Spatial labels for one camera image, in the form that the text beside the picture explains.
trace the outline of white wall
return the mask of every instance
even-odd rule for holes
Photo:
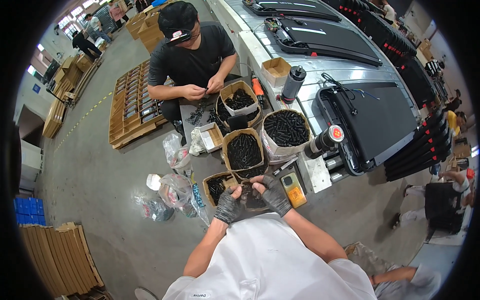
[[[33,91],[34,84],[40,86],[40,92],[38,94]],[[24,105],[45,120],[53,100],[55,100],[55,97],[47,92],[45,86],[25,70],[17,93],[17,103],[15,105],[13,120],[15,123],[18,123]]]
[[[39,44],[45,48],[45,50],[59,63],[62,63],[70,55],[74,55],[76,51],[72,47],[72,41],[64,34],[61,29],[58,29],[59,35],[56,35],[53,31],[53,27],[56,24],[51,24],[42,38]],[[62,53],[63,57],[58,58],[57,53]]]

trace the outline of label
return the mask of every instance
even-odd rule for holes
[[[292,201],[292,204],[294,205],[302,201],[304,198],[302,191],[298,187],[295,187],[293,190],[289,191],[288,197],[290,201]]]

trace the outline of black t-shirt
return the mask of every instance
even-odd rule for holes
[[[233,43],[221,25],[200,22],[201,42],[197,50],[168,47],[161,40],[150,55],[148,84],[162,85],[167,75],[175,85],[207,87],[220,68],[221,59],[235,54]]]

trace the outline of concrete floor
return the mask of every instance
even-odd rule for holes
[[[211,20],[202,1],[193,3],[202,21]],[[162,298],[181,276],[205,226],[199,218],[180,214],[165,223],[142,219],[141,207],[131,200],[136,194],[155,195],[145,185],[149,173],[171,172],[162,141],[173,127],[167,124],[121,150],[108,144],[108,94],[119,76],[149,57],[141,41],[133,40],[126,29],[114,36],[80,102],[70,109],[56,138],[44,143],[44,172],[37,195],[45,201],[49,225],[83,224],[92,257],[114,299],[134,299],[137,286]],[[382,183],[382,178],[380,168],[373,174],[346,178],[310,197],[299,211],[342,245],[361,241],[380,257],[408,264],[423,242],[426,222],[396,231],[385,223],[398,209],[420,207],[415,198],[402,203],[401,193],[407,182],[427,183],[429,174],[389,183]]]

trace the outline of treadmill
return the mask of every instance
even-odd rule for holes
[[[382,65],[366,41],[341,26],[317,19],[288,16],[266,18],[265,26],[287,53],[338,57],[376,67]]]
[[[343,84],[343,88],[345,92],[338,86],[321,88],[316,101],[327,125],[339,125],[345,133],[338,149],[346,171],[360,176],[407,145],[417,121],[395,83]]]
[[[292,0],[284,1],[262,1],[242,0],[243,4],[253,13],[259,16],[271,16],[282,14],[287,16],[303,16],[340,22],[342,19],[333,12],[328,5],[320,1]]]

